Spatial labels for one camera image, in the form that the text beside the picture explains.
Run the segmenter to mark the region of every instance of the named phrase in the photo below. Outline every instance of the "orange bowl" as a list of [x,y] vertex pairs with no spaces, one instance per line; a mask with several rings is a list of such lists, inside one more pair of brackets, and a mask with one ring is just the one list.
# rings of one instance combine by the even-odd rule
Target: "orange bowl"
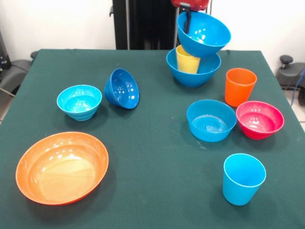
[[74,203],[92,192],[108,168],[103,143],[85,133],[64,132],[32,145],[16,169],[19,190],[46,205]]

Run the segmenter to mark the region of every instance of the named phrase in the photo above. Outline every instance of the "cup rim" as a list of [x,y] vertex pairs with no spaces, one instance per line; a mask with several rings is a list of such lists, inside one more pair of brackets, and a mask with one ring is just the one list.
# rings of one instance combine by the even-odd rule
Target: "cup rim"
[[180,47],[184,50],[184,48],[183,48],[183,46],[182,46],[181,44],[178,45],[178,46],[175,48],[175,49],[176,49],[176,54],[177,54],[177,55],[183,56],[184,58],[185,58],[185,57],[186,57],[186,58],[195,57],[195,58],[199,58],[199,59],[200,59],[200,57],[196,57],[196,56],[192,56],[192,55],[188,54],[186,50],[184,50],[184,51],[188,54],[188,56],[183,55],[182,53],[180,53],[180,52],[178,51],[178,48],[180,48]]
[[[255,76],[255,81],[252,82],[252,83],[249,83],[249,84],[237,83],[237,82],[231,80],[230,77],[228,76],[228,73],[231,72],[231,71],[233,71],[233,70],[246,70],[247,72],[250,72],[250,73],[252,73],[252,74]],[[225,77],[226,77],[226,79],[227,79],[228,81],[230,81],[230,82],[232,82],[232,83],[234,83],[234,84],[236,84],[236,85],[238,85],[238,86],[242,86],[242,87],[248,87],[248,86],[251,86],[251,85],[256,84],[256,82],[257,82],[257,76],[256,76],[256,74],[255,74],[254,72],[252,72],[251,70],[246,69],[246,68],[231,68],[230,70],[227,71]]]
[[[254,158],[256,161],[258,161],[258,162],[262,165],[262,167],[263,167],[263,169],[264,169],[264,179],[262,180],[261,183],[259,183],[259,184],[257,184],[257,185],[254,185],[254,186],[247,186],[247,185],[239,184],[239,183],[237,183],[236,181],[234,181],[232,178],[230,178],[230,176],[227,174],[227,171],[225,170],[225,163],[226,163],[226,161],[227,161],[230,157],[236,156],[236,155],[246,155],[246,156],[252,157],[252,158]],[[254,156],[252,156],[252,155],[243,154],[243,153],[232,154],[232,155],[230,155],[230,156],[228,156],[228,157],[226,158],[226,160],[224,161],[224,173],[225,173],[226,176],[227,176],[232,182],[234,182],[235,184],[237,184],[237,185],[239,185],[239,186],[242,186],[242,187],[248,187],[248,188],[253,188],[253,187],[259,187],[259,186],[261,186],[262,183],[264,183],[264,181],[266,180],[266,176],[267,176],[266,168],[265,168],[265,166],[263,165],[263,163],[262,163],[260,160],[258,160],[256,157],[254,157]]]
[[99,94],[101,95],[101,98],[100,98],[100,100],[97,102],[97,104],[96,104],[94,107],[92,107],[90,110],[88,110],[88,111],[91,111],[91,110],[93,110],[94,108],[96,108],[97,106],[100,105],[100,103],[101,103],[101,101],[102,101],[102,97],[103,97],[102,92],[100,91],[100,89],[98,89],[97,87],[88,85],[88,84],[79,84],[79,85],[74,85],[74,86],[71,86],[71,87],[68,87],[68,88],[64,89],[64,90],[63,90],[62,92],[60,92],[60,94],[57,96],[57,99],[56,99],[57,106],[58,106],[63,112],[70,113],[70,114],[81,114],[81,113],[84,113],[84,112],[88,112],[88,111],[77,111],[77,112],[67,111],[66,109],[64,109],[63,107],[59,106],[59,104],[58,104],[59,97],[61,96],[62,93],[64,93],[65,91],[67,91],[67,90],[70,89],[70,88],[79,87],[79,86],[92,87],[92,88],[96,89],[96,90],[99,92]]
[[[277,129],[273,130],[273,131],[268,131],[268,132],[262,132],[262,131],[258,131],[258,130],[252,130],[252,129],[249,129],[248,127],[246,127],[246,126],[242,123],[242,121],[239,119],[237,113],[238,113],[238,110],[240,109],[240,107],[241,107],[242,105],[244,105],[244,104],[246,104],[246,103],[253,103],[253,102],[254,102],[254,103],[260,103],[260,104],[265,104],[265,105],[267,105],[267,106],[269,106],[269,107],[274,108],[274,109],[281,115],[281,117],[282,117],[283,123],[281,124],[281,126],[280,126],[279,128],[277,128]],[[238,123],[239,123],[240,125],[246,127],[247,129],[249,129],[249,130],[251,130],[251,131],[253,131],[253,132],[260,133],[260,134],[274,134],[274,133],[278,132],[280,129],[282,129],[283,126],[284,126],[284,124],[285,124],[284,115],[282,114],[282,112],[281,112],[279,109],[277,109],[275,106],[273,106],[273,105],[271,105],[271,104],[269,104],[269,103],[262,102],[262,101],[257,101],[257,100],[246,101],[246,102],[243,102],[242,104],[240,104],[240,105],[237,107],[237,109],[236,109],[236,118],[237,118]]]

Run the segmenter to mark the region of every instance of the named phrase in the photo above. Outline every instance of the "light blue bowl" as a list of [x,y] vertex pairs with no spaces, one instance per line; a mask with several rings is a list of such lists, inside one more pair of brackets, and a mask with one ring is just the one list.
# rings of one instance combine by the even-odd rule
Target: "light blue bowl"
[[106,99],[115,106],[133,109],[140,98],[139,88],[132,75],[125,69],[112,72],[104,88]]
[[90,85],[76,85],[63,90],[57,97],[57,106],[77,120],[90,119],[101,104],[102,93]]
[[186,112],[192,134],[205,142],[225,139],[236,125],[236,114],[227,104],[217,100],[199,100]]
[[229,29],[218,19],[202,12],[191,12],[190,31],[186,34],[184,23],[186,13],[178,16],[178,37],[184,50],[196,57],[212,55],[229,43],[231,34]]
[[220,56],[214,53],[213,55],[201,58],[197,74],[181,72],[178,70],[176,49],[168,52],[166,61],[176,80],[187,87],[198,87],[204,84],[211,79],[221,65]]
[[266,179],[264,165],[248,154],[233,154],[224,161],[223,194],[234,205],[245,205]]

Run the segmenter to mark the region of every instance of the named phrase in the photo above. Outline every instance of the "green tablecloth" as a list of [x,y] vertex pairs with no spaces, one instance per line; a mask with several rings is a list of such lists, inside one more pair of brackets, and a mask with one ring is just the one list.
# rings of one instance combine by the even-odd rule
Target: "green tablecloth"
[[[0,228],[257,229],[305,228],[305,134],[260,52],[220,52],[222,65],[199,88],[179,85],[167,51],[42,50],[0,125]],[[190,133],[187,107],[196,100],[224,101],[225,73],[243,67],[258,81],[251,100],[278,107],[285,126],[254,141],[236,126],[218,143]],[[141,98],[134,110],[109,105],[85,122],[66,116],[57,95],[75,84],[103,90],[111,72],[133,74]],[[26,199],[15,182],[23,153],[38,140],[82,131],[107,147],[109,168],[83,200],[50,207]],[[252,201],[236,207],[222,196],[223,162],[244,152],[265,165],[267,178]]]

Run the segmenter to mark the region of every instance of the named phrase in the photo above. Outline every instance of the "red bowl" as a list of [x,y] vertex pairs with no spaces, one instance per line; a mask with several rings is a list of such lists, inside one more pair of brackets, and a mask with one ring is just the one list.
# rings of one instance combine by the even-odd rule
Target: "red bowl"
[[248,101],[236,110],[243,133],[254,140],[267,138],[284,126],[284,116],[274,106],[261,101]]

